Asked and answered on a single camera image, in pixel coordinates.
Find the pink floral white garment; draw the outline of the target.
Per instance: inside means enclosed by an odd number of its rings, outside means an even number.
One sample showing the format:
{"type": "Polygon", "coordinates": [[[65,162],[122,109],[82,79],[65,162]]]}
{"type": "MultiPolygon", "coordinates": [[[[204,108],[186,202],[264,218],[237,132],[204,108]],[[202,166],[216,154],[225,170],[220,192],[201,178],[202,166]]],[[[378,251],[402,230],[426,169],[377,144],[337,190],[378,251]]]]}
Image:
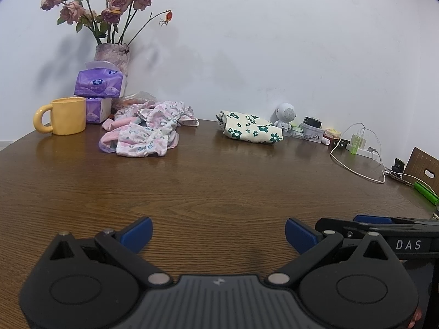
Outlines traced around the pink floral white garment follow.
{"type": "Polygon", "coordinates": [[[102,152],[122,157],[163,157],[177,147],[178,127],[199,125],[193,109],[175,101],[134,104],[116,111],[110,119],[126,117],[138,117],[139,122],[106,132],[98,143],[102,152]]]}

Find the green cylinder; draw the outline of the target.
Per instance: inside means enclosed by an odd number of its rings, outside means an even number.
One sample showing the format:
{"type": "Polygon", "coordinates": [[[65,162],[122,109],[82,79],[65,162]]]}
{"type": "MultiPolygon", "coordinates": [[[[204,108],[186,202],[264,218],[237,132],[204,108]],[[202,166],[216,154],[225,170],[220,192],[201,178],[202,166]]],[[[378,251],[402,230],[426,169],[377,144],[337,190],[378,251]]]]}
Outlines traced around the green cylinder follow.
{"type": "Polygon", "coordinates": [[[434,206],[438,205],[439,203],[438,196],[432,190],[426,187],[423,183],[417,181],[414,183],[413,187],[417,192],[419,192],[425,199],[427,199],[434,206]]]}

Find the green translucent charger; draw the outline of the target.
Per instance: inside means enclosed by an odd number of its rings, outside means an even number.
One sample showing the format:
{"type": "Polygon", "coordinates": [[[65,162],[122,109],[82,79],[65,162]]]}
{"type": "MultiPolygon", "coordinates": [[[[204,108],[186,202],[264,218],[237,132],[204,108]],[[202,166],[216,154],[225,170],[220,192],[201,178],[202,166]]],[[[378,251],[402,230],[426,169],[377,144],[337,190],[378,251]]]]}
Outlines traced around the green translucent charger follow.
{"type": "Polygon", "coordinates": [[[361,150],[364,150],[367,140],[364,136],[353,134],[349,144],[347,144],[347,150],[351,155],[359,155],[361,150]]]}

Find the brown cardboard box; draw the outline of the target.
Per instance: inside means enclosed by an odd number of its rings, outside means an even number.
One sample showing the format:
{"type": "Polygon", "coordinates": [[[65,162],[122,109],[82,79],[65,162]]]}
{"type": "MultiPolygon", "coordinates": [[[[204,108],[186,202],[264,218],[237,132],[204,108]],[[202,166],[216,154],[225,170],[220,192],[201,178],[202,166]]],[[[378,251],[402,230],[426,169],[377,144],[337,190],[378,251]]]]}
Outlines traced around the brown cardboard box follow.
{"type": "Polygon", "coordinates": [[[433,156],[414,147],[404,173],[423,180],[438,193],[439,160],[433,156]]]}

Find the white round robot toy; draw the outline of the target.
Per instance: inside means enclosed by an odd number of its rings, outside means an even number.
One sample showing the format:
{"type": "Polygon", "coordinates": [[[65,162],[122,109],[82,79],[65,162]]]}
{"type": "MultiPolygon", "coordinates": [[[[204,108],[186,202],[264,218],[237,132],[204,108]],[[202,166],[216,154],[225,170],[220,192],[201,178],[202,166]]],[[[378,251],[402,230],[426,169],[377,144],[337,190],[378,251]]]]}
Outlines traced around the white round robot toy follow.
{"type": "Polygon", "coordinates": [[[296,116],[296,110],[292,104],[281,103],[275,109],[271,121],[274,126],[282,129],[283,133],[287,134],[291,132],[291,122],[296,118],[296,116]]]}

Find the folded cream green-flower cloth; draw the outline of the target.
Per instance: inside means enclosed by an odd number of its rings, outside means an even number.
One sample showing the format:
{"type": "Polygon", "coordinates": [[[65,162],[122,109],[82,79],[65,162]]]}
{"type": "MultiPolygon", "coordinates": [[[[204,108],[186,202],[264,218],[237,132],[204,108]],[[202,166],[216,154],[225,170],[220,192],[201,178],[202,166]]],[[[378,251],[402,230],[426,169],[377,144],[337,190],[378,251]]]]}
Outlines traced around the folded cream green-flower cloth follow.
{"type": "Polygon", "coordinates": [[[256,115],[220,111],[216,119],[223,134],[233,140],[264,144],[274,144],[283,140],[282,129],[256,115]]]}

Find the pink blue purple garment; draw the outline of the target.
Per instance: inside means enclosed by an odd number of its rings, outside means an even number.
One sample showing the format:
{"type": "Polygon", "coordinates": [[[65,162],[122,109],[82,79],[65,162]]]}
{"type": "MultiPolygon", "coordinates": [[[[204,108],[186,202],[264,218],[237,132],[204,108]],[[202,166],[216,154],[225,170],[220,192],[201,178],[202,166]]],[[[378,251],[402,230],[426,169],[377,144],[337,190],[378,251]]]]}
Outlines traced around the pink blue purple garment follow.
{"type": "Polygon", "coordinates": [[[114,131],[116,129],[119,129],[120,127],[129,125],[131,123],[138,123],[138,122],[139,122],[138,117],[119,118],[117,120],[112,120],[112,119],[108,118],[107,120],[105,120],[102,123],[101,126],[106,132],[111,132],[111,131],[114,131]]]}

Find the yellow ceramic mug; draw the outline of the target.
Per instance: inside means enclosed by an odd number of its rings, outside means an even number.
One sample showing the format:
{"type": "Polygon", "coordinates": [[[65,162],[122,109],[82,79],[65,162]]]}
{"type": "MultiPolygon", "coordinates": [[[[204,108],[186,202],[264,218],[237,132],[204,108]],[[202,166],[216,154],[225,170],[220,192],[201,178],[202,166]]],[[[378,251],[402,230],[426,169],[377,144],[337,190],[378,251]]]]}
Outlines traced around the yellow ceramic mug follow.
{"type": "Polygon", "coordinates": [[[33,126],[42,134],[67,136],[86,129],[86,99],[84,97],[64,97],[52,100],[40,107],[33,116],[33,126]],[[50,113],[50,125],[43,124],[43,115],[50,113]]]}

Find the lower purple tissue pack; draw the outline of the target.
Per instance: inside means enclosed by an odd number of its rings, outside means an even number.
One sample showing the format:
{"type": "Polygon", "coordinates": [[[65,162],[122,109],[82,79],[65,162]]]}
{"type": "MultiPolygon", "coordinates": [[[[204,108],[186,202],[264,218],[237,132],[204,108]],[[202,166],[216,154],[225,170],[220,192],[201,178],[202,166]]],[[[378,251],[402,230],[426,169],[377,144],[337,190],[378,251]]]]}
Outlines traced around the lower purple tissue pack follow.
{"type": "Polygon", "coordinates": [[[102,124],[111,114],[112,99],[93,97],[86,99],[86,122],[102,124]]]}

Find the purple tissue pack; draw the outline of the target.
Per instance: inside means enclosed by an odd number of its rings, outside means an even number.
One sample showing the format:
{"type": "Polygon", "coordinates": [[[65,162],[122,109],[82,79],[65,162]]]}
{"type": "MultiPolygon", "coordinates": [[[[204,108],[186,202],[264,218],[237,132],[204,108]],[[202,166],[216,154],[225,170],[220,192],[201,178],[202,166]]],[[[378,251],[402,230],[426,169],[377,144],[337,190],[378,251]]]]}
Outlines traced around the purple tissue pack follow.
{"type": "Polygon", "coordinates": [[[80,70],[74,86],[74,95],[85,98],[119,98],[124,96],[126,76],[108,61],[86,63],[80,70]]]}
{"type": "Polygon", "coordinates": [[[93,97],[86,99],[86,122],[102,124],[111,114],[112,99],[93,97]]]}

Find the clear plastic snack bag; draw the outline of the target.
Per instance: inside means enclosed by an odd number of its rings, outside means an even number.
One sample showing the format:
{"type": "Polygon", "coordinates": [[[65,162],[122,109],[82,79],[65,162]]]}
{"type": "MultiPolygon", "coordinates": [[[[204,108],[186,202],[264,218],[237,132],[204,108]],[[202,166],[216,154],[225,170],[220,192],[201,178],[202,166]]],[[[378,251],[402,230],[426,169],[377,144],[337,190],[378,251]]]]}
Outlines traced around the clear plastic snack bag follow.
{"type": "Polygon", "coordinates": [[[157,99],[146,91],[132,93],[112,100],[112,110],[118,111],[134,104],[156,103],[157,99]]]}

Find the upper purple tissue pack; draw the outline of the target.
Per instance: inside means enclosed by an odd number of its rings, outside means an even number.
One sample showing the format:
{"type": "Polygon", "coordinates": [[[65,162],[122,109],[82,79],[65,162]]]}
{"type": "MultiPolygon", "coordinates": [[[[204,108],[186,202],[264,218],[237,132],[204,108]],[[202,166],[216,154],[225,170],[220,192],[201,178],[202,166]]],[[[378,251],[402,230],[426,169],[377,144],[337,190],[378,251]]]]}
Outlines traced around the upper purple tissue pack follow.
{"type": "Polygon", "coordinates": [[[80,70],[74,86],[74,95],[85,98],[119,98],[124,96],[126,76],[108,61],[86,63],[80,70]]]}

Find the purple marbled vase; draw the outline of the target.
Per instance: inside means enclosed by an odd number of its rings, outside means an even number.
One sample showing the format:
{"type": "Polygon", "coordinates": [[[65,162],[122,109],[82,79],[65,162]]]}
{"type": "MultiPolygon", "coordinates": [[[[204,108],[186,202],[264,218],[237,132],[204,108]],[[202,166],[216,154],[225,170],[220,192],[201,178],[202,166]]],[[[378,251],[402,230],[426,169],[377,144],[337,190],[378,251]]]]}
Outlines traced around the purple marbled vase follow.
{"type": "Polygon", "coordinates": [[[103,43],[97,45],[94,60],[112,63],[114,66],[118,67],[125,76],[128,76],[130,47],[126,43],[103,43]]]}

